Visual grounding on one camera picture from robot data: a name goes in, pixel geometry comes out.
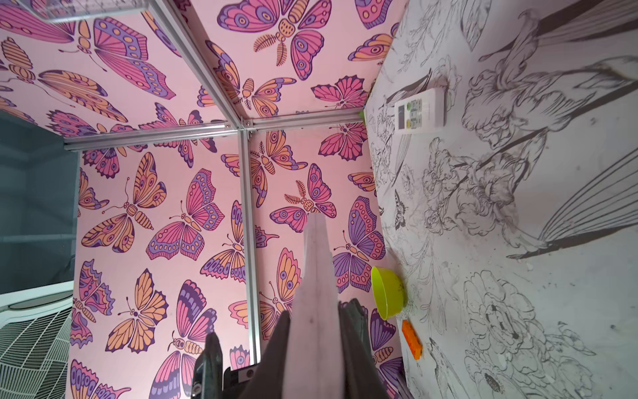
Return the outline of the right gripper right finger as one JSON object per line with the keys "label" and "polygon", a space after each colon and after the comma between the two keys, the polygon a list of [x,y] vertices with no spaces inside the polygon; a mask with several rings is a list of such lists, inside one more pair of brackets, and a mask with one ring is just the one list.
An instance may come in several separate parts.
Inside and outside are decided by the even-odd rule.
{"label": "right gripper right finger", "polygon": [[357,299],[338,308],[345,370],[345,398],[388,398],[370,351],[367,316]]}

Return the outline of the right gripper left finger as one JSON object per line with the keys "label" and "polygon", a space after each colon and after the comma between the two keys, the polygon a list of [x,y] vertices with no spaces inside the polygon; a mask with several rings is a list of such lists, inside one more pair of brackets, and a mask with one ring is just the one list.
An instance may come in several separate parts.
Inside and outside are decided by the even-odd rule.
{"label": "right gripper left finger", "polygon": [[256,372],[242,391],[240,399],[282,398],[290,326],[290,313],[285,311],[277,321],[262,361],[257,365]]}

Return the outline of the white remote control with batteries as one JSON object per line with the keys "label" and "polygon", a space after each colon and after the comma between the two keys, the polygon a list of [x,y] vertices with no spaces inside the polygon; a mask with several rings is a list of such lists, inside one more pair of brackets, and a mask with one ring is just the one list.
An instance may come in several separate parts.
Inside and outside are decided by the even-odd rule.
{"label": "white remote control with batteries", "polygon": [[282,397],[343,398],[339,301],[326,217],[310,215],[303,234],[303,276],[293,301]]}

